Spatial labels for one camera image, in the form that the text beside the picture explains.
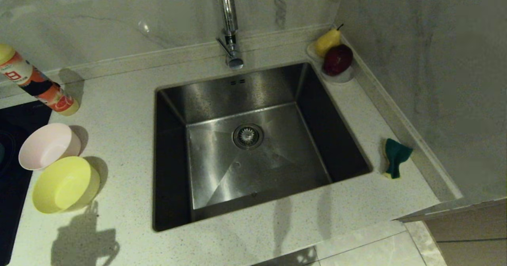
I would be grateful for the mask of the dark red apple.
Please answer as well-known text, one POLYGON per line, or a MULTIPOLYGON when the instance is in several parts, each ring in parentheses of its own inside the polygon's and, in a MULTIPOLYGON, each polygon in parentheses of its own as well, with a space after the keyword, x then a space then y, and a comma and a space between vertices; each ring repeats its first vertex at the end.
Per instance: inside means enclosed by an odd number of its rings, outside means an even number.
POLYGON ((353 51, 345 44, 332 47, 324 57, 322 70, 328 76, 338 76, 353 63, 353 51))

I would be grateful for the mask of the stainless steel sink basin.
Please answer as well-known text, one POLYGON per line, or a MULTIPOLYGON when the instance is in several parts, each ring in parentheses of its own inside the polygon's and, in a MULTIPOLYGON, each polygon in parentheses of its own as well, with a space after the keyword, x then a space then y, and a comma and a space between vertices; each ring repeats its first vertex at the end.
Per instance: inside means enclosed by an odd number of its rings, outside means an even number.
POLYGON ((370 173, 310 63, 158 89, 152 227, 162 232, 370 173), (242 124, 262 144, 241 150, 242 124))

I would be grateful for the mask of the pink plastic bowl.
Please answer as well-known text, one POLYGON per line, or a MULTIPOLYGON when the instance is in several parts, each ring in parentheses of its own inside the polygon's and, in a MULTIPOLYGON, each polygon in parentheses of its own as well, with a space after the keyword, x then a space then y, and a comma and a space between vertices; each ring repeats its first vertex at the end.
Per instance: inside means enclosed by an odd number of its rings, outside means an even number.
POLYGON ((26 170, 43 170, 55 161, 77 156, 81 140, 66 124, 51 123, 33 132, 22 144, 18 161, 26 170))

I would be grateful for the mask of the small white fruit dish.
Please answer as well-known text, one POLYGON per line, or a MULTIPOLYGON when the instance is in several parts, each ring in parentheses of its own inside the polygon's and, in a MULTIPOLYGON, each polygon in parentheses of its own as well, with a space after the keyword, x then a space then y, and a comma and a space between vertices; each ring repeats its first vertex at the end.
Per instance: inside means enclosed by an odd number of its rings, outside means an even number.
POLYGON ((319 57, 315 54, 314 51, 314 42, 308 44, 306 51, 308 53, 308 56, 316 63, 318 71, 321 73, 321 75, 328 81, 332 83, 339 83, 344 84, 349 82, 353 79, 353 64, 346 69, 346 71, 342 72, 338 76, 328 76, 324 71, 322 70, 322 65, 324 63, 324 57, 319 57))

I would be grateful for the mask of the beige wooden cabinet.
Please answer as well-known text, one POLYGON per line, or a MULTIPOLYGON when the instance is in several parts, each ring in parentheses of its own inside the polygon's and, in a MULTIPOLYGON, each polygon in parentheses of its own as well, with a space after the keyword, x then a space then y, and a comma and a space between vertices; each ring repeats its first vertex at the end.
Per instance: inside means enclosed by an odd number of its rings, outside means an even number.
POLYGON ((425 221, 448 266, 507 266, 507 201, 425 221))

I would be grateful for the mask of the orange white dish soap bottle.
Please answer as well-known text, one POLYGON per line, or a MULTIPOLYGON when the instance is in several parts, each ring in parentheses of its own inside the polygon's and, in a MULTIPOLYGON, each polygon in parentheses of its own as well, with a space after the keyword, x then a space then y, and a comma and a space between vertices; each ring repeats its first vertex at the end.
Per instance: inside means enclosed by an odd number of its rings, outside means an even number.
POLYGON ((78 100, 25 60, 9 44, 0 43, 0 74, 63 116, 73 115, 80 107, 78 100))

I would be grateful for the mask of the yellow pear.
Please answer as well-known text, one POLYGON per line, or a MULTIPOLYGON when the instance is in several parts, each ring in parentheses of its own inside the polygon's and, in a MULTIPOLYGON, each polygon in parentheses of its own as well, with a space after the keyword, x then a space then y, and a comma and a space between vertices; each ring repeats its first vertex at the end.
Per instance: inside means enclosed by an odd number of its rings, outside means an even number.
POLYGON ((319 57, 325 57, 326 53, 332 48, 336 47, 341 43, 341 31, 340 29, 344 26, 342 23, 335 29, 332 29, 319 37, 314 42, 315 54, 319 57))

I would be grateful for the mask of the green and yellow sponge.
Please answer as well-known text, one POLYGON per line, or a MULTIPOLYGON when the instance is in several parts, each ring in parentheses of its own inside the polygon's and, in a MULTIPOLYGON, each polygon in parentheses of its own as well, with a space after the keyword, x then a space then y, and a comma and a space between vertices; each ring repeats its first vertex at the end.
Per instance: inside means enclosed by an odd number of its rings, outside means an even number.
POLYGON ((385 157, 388 161, 385 176, 390 179, 400 178, 400 165, 410 158, 412 152, 411 147, 388 138, 384 147, 385 157))

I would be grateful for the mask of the chrome faucet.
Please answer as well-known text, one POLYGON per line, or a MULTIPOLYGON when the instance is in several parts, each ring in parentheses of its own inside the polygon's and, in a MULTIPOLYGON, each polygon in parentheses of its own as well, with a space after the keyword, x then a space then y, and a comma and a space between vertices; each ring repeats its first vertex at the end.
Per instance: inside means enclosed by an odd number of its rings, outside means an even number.
POLYGON ((235 0, 219 0, 219 4, 223 18, 223 38, 217 37, 216 40, 226 53, 226 65, 232 70, 239 70, 243 68, 244 62, 236 40, 238 22, 235 0))

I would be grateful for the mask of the black induction cooktop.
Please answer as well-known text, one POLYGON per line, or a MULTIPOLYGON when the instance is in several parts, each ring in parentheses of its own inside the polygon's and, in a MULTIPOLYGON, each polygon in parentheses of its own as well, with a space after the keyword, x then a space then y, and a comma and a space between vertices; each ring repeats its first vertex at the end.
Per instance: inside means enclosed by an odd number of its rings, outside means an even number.
POLYGON ((0 266, 11 259, 32 171, 21 167, 21 146, 46 125, 51 109, 33 101, 0 109, 0 266))

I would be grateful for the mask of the yellow plastic bowl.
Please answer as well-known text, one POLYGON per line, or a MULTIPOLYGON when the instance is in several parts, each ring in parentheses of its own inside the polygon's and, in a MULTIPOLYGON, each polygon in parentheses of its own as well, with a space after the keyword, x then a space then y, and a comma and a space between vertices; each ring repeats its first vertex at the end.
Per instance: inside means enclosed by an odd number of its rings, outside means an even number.
POLYGON ((87 206, 99 192, 100 174, 83 157, 71 156, 49 165, 33 188, 33 206, 43 214, 87 206))

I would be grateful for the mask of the round metal drain strainer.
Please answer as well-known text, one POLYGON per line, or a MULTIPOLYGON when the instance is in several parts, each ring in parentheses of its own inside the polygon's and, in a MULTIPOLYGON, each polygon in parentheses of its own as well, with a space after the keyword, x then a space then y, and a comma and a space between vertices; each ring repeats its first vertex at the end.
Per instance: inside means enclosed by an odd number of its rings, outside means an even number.
POLYGON ((254 150, 262 144, 264 131, 259 125, 242 124, 234 130, 232 140, 241 150, 254 150))

